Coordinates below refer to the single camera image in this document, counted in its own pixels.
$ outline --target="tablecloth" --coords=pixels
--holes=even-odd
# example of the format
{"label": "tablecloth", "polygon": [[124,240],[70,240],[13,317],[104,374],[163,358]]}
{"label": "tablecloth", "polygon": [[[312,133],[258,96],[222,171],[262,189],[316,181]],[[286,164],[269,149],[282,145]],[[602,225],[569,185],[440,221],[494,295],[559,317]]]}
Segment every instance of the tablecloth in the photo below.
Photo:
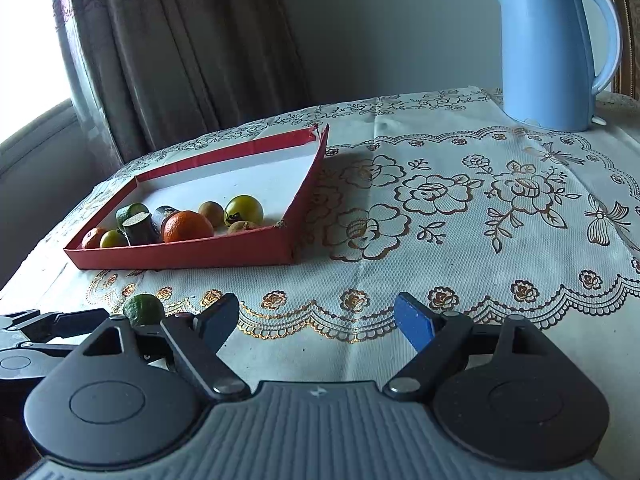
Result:
{"label": "tablecloth", "polygon": [[[597,462],[637,479],[640,107],[603,94],[607,126],[569,134],[523,127],[500,103],[499,90],[469,87],[320,105],[151,153],[95,187],[37,245],[0,292],[0,313],[117,313],[141,292],[168,314],[199,312],[233,292],[240,321],[219,355],[254,388],[382,385],[415,354],[395,330],[403,290],[477,322],[523,314],[607,397]],[[328,123],[330,139],[297,264],[79,271],[63,253],[131,175],[313,123]]]}

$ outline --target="kettle handle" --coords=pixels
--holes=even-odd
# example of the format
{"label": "kettle handle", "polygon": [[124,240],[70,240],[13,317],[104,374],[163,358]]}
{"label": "kettle handle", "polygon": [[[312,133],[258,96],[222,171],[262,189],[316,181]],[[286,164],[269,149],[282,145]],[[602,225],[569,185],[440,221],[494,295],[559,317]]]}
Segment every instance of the kettle handle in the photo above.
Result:
{"label": "kettle handle", "polygon": [[607,23],[607,31],[609,32],[609,47],[607,50],[607,60],[600,70],[600,73],[593,80],[591,86],[591,94],[596,95],[602,92],[609,81],[613,78],[620,65],[622,58],[622,35],[620,33],[620,19],[613,5],[612,0],[593,0],[596,2],[602,12],[605,22]]}

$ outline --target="brown curtain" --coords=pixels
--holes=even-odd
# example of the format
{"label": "brown curtain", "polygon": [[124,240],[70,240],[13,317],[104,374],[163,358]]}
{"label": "brown curtain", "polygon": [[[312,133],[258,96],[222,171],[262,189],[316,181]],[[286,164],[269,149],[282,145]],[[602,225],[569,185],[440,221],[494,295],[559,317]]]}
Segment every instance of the brown curtain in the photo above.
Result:
{"label": "brown curtain", "polygon": [[53,0],[72,100],[106,173],[309,104],[278,0]]}

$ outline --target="window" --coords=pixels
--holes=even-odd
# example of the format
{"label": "window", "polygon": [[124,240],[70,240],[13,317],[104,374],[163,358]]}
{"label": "window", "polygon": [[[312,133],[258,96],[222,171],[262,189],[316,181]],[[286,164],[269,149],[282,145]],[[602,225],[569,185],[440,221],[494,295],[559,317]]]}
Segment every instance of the window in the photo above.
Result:
{"label": "window", "polygon": [[69,95],[51,0],[0,0],[0,142]]}

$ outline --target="wall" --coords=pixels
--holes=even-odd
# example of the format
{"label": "wall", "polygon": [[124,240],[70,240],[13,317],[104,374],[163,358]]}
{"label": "wall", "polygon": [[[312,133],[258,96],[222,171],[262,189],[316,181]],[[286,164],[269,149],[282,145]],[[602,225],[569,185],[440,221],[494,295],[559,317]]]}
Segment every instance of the wall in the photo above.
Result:
{"label": "wall", "polygon": [[0,145],[0,288],[100,180],[70,103]]}
{"label": "wall", "polygon": [[[501,86],[496,0],[282,0],[317,102]],[[586,3],[596,68],[606,28]]]}

